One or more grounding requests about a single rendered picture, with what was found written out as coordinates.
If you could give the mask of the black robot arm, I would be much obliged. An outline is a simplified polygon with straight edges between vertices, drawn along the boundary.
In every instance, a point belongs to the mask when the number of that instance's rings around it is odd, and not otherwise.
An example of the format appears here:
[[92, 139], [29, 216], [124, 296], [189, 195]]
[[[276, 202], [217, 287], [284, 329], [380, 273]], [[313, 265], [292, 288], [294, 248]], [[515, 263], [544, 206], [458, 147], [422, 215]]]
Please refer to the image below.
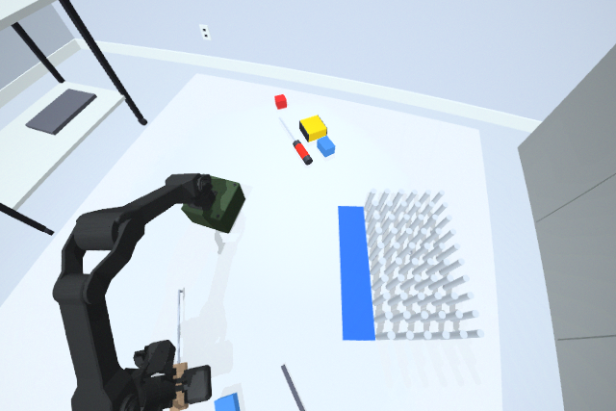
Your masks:
[[[137, 368], [117, 361], [105, 295], [111, 281], [130, 262], [145, 225], [175, 204], [209, 211], [217, 191], [210, 174], [174, 173], [166, 184], [121, 206], [85, 212], [76, 219], [61, 251], [61, 273], [52, 296], [59, 303], [77, 379], [71, 411], [153, 411], [159, 402], [155, 373], [176, 375], [176, 347], [170, 340], [135, 351]], [[191, 205], [190, 205], [191, 204]], [[84, 274], [87, 250], [109, 251]]]

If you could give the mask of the red and black screwdriver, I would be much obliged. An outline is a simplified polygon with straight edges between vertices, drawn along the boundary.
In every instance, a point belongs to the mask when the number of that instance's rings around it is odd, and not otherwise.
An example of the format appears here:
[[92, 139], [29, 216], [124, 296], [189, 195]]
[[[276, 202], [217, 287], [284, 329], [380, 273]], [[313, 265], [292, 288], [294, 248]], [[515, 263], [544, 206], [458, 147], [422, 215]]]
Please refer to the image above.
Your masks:
[[305, 165], [308, 166], [308, 165], [312, 164], [313, 159], [311, 158], [311, 156], [309, 155], [309, 153], [307, 152], [305, 147], [302, 145], [300, 140], [295, 140], [295, 138], [293, 137], [293, 135], [291, 134], [291, 132], [289, 131], [289, 129], [287, 128], [287, 126], [285, 125], [283, 120], [281, 119], [281, 117], [279, 117], [279, 119], [281, 120], [281, 122], [283, 123], [283, 125], [285, 126], [285, 128], [287, 129], [287, 131], [289, 132], [291, 137], [293, 138], [293, 140], [294, 140], [293, 146], [294, 146], [295, 150], [297, 151], [297, 153], [299, 154], [299, 156], [301, 157], [301, 159], [303, 160], [303, 162], [305, 163]]

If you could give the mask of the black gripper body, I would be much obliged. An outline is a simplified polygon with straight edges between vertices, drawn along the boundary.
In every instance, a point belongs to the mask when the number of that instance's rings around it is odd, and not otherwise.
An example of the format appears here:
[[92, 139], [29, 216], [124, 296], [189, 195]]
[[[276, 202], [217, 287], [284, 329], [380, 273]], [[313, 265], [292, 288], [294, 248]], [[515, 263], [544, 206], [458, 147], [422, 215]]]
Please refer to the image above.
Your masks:
[[[209, 365], [188, 369], [188, 373], [184, 372], [177, 379], [166, 374], [147, 378], [156, 381], [160, 390], [159, 402], [153, 411], [164, 411], [166, 408], [173, 407], [173, 400], [176, 399], [176, 393], [179, 391], [185, 393], [190, 405], [207, 401], [212, 396], [211, 366]], [[180, 382], [182, 385], [175, 386]]]

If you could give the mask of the small red cube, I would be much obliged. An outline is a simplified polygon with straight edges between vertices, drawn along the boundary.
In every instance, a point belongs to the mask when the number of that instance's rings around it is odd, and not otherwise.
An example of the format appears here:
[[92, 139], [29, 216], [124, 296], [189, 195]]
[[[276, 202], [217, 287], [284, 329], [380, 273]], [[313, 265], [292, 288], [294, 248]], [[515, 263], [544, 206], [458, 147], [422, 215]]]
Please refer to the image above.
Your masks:
[[281, 109], [287, 108], [287, 100], [286, 100], [284, 94], [275, 95], [274, 96], [274, 103], [275, 103], [275, 106], [276, 106], [277, 110], [281, 110]]

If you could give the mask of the blue rectangular block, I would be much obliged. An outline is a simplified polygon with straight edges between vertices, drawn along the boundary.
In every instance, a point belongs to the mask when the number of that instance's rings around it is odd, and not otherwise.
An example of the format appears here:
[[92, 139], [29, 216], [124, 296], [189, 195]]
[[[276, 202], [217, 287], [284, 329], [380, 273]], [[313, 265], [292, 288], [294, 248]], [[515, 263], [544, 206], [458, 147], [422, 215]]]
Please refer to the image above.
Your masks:
[[334, 154], [335, 146], [336, 145], [327, 136], [317, 139], [317, 148], [324, 157]]
[[214, 400], [216, 411], [240, 411], [238, 393]]

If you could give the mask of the blue flat strip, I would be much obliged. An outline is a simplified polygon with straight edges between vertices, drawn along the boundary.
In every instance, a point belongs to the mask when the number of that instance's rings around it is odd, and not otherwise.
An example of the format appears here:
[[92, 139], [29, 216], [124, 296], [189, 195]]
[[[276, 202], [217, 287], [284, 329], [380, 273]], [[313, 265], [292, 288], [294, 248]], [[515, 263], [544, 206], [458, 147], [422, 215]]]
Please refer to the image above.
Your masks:
[[364, 207], [338, 211], [343, 339], [375, 341]]

